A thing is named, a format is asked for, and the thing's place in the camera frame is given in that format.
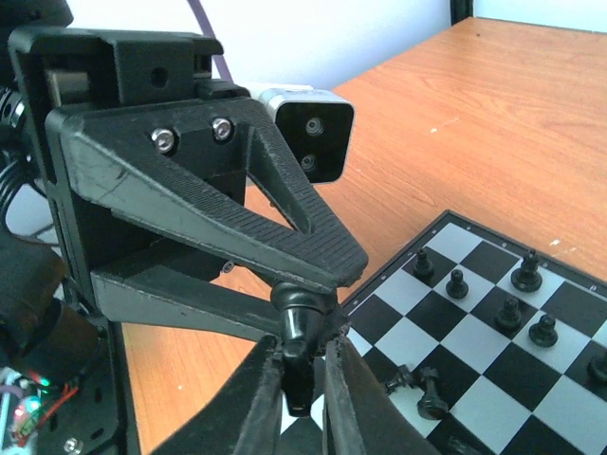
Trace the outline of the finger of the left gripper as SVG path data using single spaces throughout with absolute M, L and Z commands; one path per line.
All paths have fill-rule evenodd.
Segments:
M 155 265 L 91 274 L 96 303 L 111 321 L 225 334 L 251 341 L 281 334 L 280 313 L 266 300 Z

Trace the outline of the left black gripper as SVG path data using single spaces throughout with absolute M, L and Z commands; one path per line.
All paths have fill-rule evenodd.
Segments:
M 214 283 L 241 264 L 303 287 L 347 287 L 368 256 L 308 181 L 264 107 L 212 95 L 214 40 L 22 28 L 9 53 L 60 246 L 13 242 L 15 316 L 100 312 L 91 274 L 155 265 Z M 244 207 L 246 178 L 285 217 Z

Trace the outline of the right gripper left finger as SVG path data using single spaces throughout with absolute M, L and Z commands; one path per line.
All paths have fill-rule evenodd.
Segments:
M 155 454 L 273 454 L 282 422 L 278 338 L 262 337 L 211 402 Z

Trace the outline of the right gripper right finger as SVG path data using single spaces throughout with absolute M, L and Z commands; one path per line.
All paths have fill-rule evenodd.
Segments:
M 327 344 L 322 452 L 435 454 L 401 415 L 348 337 Z

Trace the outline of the black chess piece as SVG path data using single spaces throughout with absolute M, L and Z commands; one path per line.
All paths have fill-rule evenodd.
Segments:
M 314 357 L 322 337 L 329 296 L 280 282 L 270 293 L 270 301 L 281 317 L 282 388 L 288 413 L 310 415 L 315 389 Z
M 414 275 L 420 280 L 426 280 L 433 275 L 434 265 L 428 256 L 428 251 L 422 247 L 419 248 L 415 255 Z

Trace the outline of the black pawn second row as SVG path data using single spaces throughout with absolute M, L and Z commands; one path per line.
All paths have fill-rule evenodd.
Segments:
M 503 330 L 514 331 L 518 329 L 522 323 L 519 300 L 516 297 L 506 298 L 494 320 L 496 325 Z

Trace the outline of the black piece back row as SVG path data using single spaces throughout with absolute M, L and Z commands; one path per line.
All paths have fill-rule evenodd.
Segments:
M 531 293 L 541 287 L 543 277 L 539 272 L 539 261 L 540 258 L 535 249 L 531 248 L 526 252 L 521 265 L 510 275 L 511 283 L 516 289 Z

